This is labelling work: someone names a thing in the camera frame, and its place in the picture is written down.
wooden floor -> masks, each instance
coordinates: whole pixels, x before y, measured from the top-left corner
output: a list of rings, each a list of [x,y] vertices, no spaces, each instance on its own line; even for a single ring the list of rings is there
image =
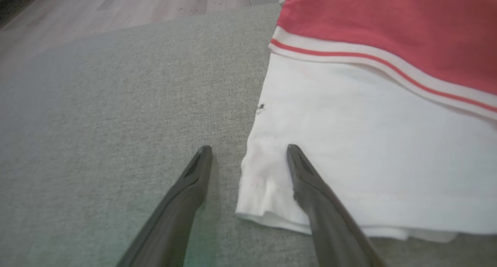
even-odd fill
[[[0,78],[36,54],[81,37],[249,5],[249,0],[36,0],[0,29]]]

gray fabric surface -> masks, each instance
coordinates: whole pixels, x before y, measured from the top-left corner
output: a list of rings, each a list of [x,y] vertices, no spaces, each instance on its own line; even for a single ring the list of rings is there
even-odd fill
[[[316,265],[309,236],[234,215],[279,5],[79,40],[0,81],[0,266],[113,266],[198,147],[186,266]],[[495,237],[373,241],[391,266],[492,266]]]

white fabric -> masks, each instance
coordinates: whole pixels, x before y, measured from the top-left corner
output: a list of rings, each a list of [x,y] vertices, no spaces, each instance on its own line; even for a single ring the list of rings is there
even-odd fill
[[[236,214],[309,234],[289,143],[370,237],[497,233],[495,121],[426,100],[374,68],[271,54]]]

folded garment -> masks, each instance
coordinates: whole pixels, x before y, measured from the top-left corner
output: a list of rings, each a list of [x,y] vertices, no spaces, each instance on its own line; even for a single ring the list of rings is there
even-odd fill
[[[497,233],[497,125],[365,65],[271,54],[236,213],[310,233],[286,162],[299,145],[368,236]]]
[[[284,0],[236,213],[310,233],[296,143],[366,235],[497,233],[497,0]]]

